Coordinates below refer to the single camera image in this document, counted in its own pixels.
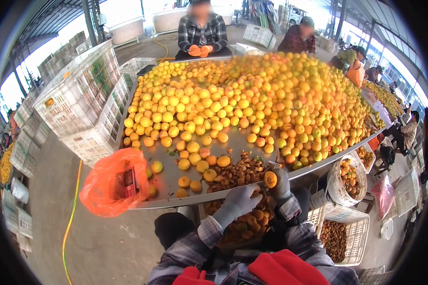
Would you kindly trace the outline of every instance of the gloved hand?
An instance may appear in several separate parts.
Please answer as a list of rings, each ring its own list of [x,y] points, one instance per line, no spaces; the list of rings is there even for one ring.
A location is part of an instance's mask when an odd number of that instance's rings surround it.
[[[280,207],[291,197],[288,174],[284,169],[275,164],[271,165],[267,171],[272,171],[277,176],[277,184],[271,189],[271,191],[274,201],[276,201],[277,206]]]
[[[197,45],[191,45],[188,54],[193,57],[199,57],[201,54],[201,50]]]
[[[213,214],[213,218],[225,229],[240,216],[250,213],[262,200],[263,195],[258,194],[251,198],[254,191],[259,191],[256,184],[244,185],[232,189],[225,197],[223,205]]]
[[[213,46],[202,46],[200,57],[204,58],[208,56],[208,53],[213,51]]]

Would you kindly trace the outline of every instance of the yellow hose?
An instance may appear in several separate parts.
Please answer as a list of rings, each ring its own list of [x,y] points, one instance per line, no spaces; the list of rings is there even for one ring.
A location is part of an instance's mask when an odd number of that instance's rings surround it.
[[[168,48],[166,47],[166,45],[163,45],[163,44],[161,44],[159,42],[156,42],[156,38],[153,39],[153,42],[156,43],[156,44],[158,44],[158,45],[160,45],[160,46],[162,46],[162,47],[164,47],[166,49],[165,57],[164,58],[159,58],[159,59],[161,59],[160,62],[163,62],[166,59],[166,57],[168,56]]]
[[[65,263],[65,242],[67,241],[68,232],[70,231],[71,222],[73,220],[74,210],[76,209],[76,201],[78,200],[79,179],[81,177],[81,168],[82,168],[82,166],[83,166],[83,161],[81,160],[79,162],[78,181],[76,182],[76,191],[74,193],[73,210],[72,210],[72,214],[70,216],[70,220],[68,222],[67,230],[65,231],[65,235],[63,236],[63,242],[62,242],[63,267],[65,268],[65,275],[67,275],[67,279],[68,279],[68,282],[70,283],[70,285],[73,285],[73,283],[71,282],[71,279],[70,279],[70,277],[68,275],[67,264]]]

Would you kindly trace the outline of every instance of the orange plastic bag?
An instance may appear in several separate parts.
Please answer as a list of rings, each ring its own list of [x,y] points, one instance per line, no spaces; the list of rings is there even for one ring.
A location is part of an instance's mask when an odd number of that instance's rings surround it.
[[[140,188],[135,196],[125,198],[124,172],[135,168]],[[93,167],[79,194],[79,199],[95,215],[111,218],[132,209],[149,197],[146,159],[143,152],[132,148],[118,150],[100,159]]]
[[[358,60],[354,61],[354,64],[350,66],[345,76],[358,88],[361,88],[363,83],[363,77],[365,77],[365,69],[361,66]]]

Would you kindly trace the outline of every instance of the orange glove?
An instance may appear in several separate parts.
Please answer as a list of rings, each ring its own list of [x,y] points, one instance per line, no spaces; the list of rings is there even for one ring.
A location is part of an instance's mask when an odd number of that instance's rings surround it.
[[[199,57],[201,55],[201,50],[197,45],[191,45],[188,54],[193,57]]]
[[[207,57],[208,53],[213,51],[213,47],[212,46],[202,46],[201,47],[201,55],[200,57]]]

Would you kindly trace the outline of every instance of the stainless steel table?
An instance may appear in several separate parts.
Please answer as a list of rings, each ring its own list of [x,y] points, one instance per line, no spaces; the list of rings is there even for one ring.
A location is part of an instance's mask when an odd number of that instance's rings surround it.
[[[199,60],[206,60],[206,59],[227,60],[229,58],[231,57],[215,57],[215,58],[196,59],[191,61],[199,61]],[[135,87],[131,90],[129,94],[127,106],[130,105],[131,100],[134,96],[137,82],[138,82],[138,79],[135,80],[135,84],[134,84]],[[125,114],[122,117],[122,121],[124,121],[127,116],[128,116],[128,113],[125,112]],[[316,169],[319,169],[321,167],[324,167],[328,164],[335,162],[336,160],[340,159],[342,156],[346,155],[351,151],[354,151],[355,149],[367,143],[369,140],[376,137],[384,129],[385,128],[378,130],[375,134],[362,140],[358,144],[349,147],[347,150],[337,153],[331,157],[328,157],[327,159],[314,163],[310,166],[303,167],[296,171],[289,172],[288,174],[289,180],[296,179],[307,173],[313,172]],[[240,130],[236,126],[229,126],[227,128],[224,128],[222,131],[228,134],[229,139],[226,143],[221,143],[217,139],[213,139],[211,145],[203,146],[201,144],[201,136],[197,134],[193,134],[192,141],[198,142],[200,144],[200,147],[206,147],[210,149],[211,154],[217,157],[221,156],[222,154],[228,154],[227,152],[228,149],[232,148],[233,152],[229,154],[229,156],[232,157],[232,160],[234,163],[241,159],[240,153],[242,150],[248,151],[248,152],[251,151],[252,153],[250,157],[252,156],[262,157],[263,161],[265,162],[265,165],[267,165],[268,161],[275,160],[276,154],[277,154],[276,152],[279,150],[274,150],[272,153],[265,153],[262,147],[258,147],[255,143],[247,142],[246,136],[250,134],[250,127],[248,127],[247,129],[243,128]],[[275,138],[278,138],[279,132],[280,132],[279,130],[277,131],[272,130],[271,135]],[[125,137],[124,132],[122,132],[122,136],[118,136],[118,139],[116,141],[116,150],[124,147],[122,143],[124,137]],[[227,193],[230,191],[230,190],[223,190],[223,191],[207,193],[206,190],[208,186],[206,182],[203,180],[202,192],[193,193],[191,190],[188,190],[189,197],[184,197],[184,198],[175,197],[176,191],[179,188],[179,186],[177,185],[177,180],[180,177],[188,176],[191,180],[200,180],[202,178],[202,174],[197,172],[195,166],[191,166],[189,169],[184,171],[180,170],[176,165],[176,163],[174,162],[175,159],[180,159],[178,154],[174,156],[170,156],[170,152],[176,149],[176,144],[180,140],[181,140],[180,137],[173,138],[172,146],[170,146],[169,148],[166,148],[163,145],[161,145],[160,140],[155,141],[155,144],[151,147],[142,146],[141,149],[144,153],[144,156],[148,160],[148,164],[149,164],[148,167],[150,168],[150,164],[153,161],[160,161],[163,163],[163,170],[158,174],[154,174],[149,179],[149,183],[154,185],[157,188],[157,194],[153,198],[149,198],[148,201],[141,202],[140,204],[138,204],[136,209],[173,208],[173,207],[180,207],[180,206],[187,206],[187,205],[195,205],[195,204],[200,204],[200,203],[209,202],[213,200],[223,199],[225,198]]]

